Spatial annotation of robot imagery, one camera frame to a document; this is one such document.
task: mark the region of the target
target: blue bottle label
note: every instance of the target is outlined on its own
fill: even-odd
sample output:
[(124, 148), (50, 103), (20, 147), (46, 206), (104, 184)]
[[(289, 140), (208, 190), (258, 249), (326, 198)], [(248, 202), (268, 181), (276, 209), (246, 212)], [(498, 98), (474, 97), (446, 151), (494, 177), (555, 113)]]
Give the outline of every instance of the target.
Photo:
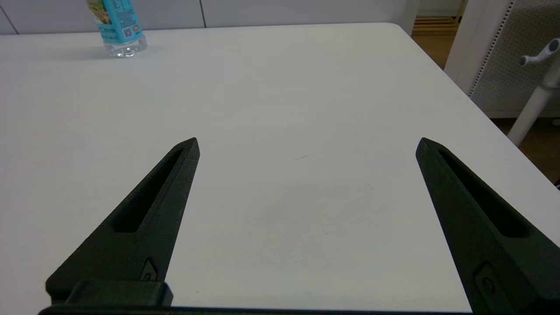
[(142, 28), (131, 0), (86, 0), (103, 41), (125, 44), (142, 37)]

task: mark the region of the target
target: water bottle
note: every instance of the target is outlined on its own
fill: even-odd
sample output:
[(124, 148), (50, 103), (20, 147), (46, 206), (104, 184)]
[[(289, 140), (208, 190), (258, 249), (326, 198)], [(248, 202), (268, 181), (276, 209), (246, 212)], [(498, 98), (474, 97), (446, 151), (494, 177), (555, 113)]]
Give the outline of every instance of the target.
[(132, 57), (148, 47), (132, 0), (86, 0), (110, 55)]

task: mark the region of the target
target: table surface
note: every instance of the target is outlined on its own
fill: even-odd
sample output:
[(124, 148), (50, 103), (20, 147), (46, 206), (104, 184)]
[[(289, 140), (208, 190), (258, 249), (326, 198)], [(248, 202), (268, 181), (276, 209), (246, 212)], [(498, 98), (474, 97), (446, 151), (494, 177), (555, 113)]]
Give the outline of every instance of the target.
[(0, 311), (46, 278), (176, 143), (200, 161), (174, 305), (469, 311), (415, 159), (447, 146), (560, 244), (560, 193), (400, 28), (0, 36)]

